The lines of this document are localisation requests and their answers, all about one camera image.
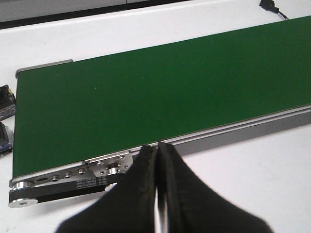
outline screw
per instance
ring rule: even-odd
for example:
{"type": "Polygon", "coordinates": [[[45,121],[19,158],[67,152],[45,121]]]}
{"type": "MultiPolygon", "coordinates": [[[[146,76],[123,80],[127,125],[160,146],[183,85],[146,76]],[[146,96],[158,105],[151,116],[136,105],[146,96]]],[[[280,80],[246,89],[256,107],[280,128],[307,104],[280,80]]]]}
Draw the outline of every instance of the screw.
{"type": "Polygon", "coordinates": [[[53,182],[59,181],[58,175],[52,176],[52,181],[53,182]]]}
{"type": "Polygon", "coordinates": [[[98,161],[97,162],[97,166],[103,166],[104,165],[104,162],[103,161],[98,161]]]}
{"type": "Polygon", "coordinates": [[[85,172],[86,172],[86,171],[85,171],[84,168],[79,169],[79,174],[80,174],[80,175],[83,175],[85,172]]]}
{"type": "Polygon", "coordinates": [[[65,172],[65,178],[70,178],[71,177],[71,172],[68,171],[68,172],[65,172]]]}

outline white table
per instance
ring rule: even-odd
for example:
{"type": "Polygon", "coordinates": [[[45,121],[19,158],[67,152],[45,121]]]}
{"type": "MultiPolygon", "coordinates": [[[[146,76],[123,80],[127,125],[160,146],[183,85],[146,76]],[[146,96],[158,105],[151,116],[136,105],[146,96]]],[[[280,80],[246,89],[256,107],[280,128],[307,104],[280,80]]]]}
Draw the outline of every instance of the white table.
{"type": "MultiPolygon", "coordinates": [[[[260,0],[192,0],[0,30],[0,85],[16,93],[15,71],[45,63],[160,45],[283,20],[260,0]]],[[[289,18],[309,0],[277,0],[289,18]]],[[[3,121],[14,128],[14,117],[3,121]]],[[[311,124],[184,157],[211,188],[265,219],[276,233],[311,232],[311,124]]],[[[0,158],[0,232],[54,232],[102,193],[7,207],[12,154],[0,158]]]]}

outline black object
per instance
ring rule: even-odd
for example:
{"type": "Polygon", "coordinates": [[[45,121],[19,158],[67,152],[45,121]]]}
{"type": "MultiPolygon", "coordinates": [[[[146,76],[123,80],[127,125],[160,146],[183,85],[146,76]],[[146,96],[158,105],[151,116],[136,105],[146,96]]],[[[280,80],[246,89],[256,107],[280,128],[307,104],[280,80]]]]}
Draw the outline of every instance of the black object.
{"type": "Polygon", "coordinates": [[[271,233],[268,225],[207,187],[173,145],[143,146],[125,177],[57,233],[153,233],[155,190],[170,233],[271,233]]]}
{"type": "Polygon", "coordinates": [[[104,191],[105,188],[122,179],[124,174],[114,174],[107,177],[94,177],[90,179],[44,185],[39,187],[29,187],[12,189],[10,191],[9,203],[14,200],[33,199],[37,203],[75,197],[84,194],[104,191]]]}
{"type": "Polygon", "coordinates": [[[8,85],[0,87],[0,120],[15,114],[15,96],[8,85]]]}
{"type": "Polygon", "coordinates": [[[13,133],[9,132],[6,129],[5,125],[2,122],[0,122],[0,154],[5,155],[12,152],[13,139],[11,137],[13,137],[13,133]]]}
{"type": "Polygon", "coordinates": [[[273,0],[261,0],[259,6],[261,6],[266,11],[272,11],[274,13],[282,15],[285,18],[285,20],[289,20],[289,18],[286,15],[284,15],[282,12],[280,12],[279,8],[275,6],[275,3],[273,0]]]}

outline power cord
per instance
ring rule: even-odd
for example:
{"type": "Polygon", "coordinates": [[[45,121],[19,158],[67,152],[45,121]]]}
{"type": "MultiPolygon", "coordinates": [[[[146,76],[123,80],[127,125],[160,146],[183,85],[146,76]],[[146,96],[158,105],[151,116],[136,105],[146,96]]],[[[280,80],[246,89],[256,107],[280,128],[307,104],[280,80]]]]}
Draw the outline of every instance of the power cord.
{"type": "Polygon", "coordinates": [[[289,18],[286,15],[280,12],[279,8],[275,7],[275,3],[273,0],[261,0],[259,6],[261,6],[266,11],[272,11],[274,13],[282,15],[285,20],[289,20],[289,18]]]}

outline green conveyor belt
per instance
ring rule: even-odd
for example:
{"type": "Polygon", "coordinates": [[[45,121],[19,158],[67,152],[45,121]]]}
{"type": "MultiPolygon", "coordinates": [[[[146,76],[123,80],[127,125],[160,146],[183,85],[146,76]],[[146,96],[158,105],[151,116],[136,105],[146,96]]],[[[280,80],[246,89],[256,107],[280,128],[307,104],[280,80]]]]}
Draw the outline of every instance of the green conveyor belt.
{"type": "Polygon", "coordinates": [[[21,72],[13,177],[311,104],[311,17],[21,72]]]}

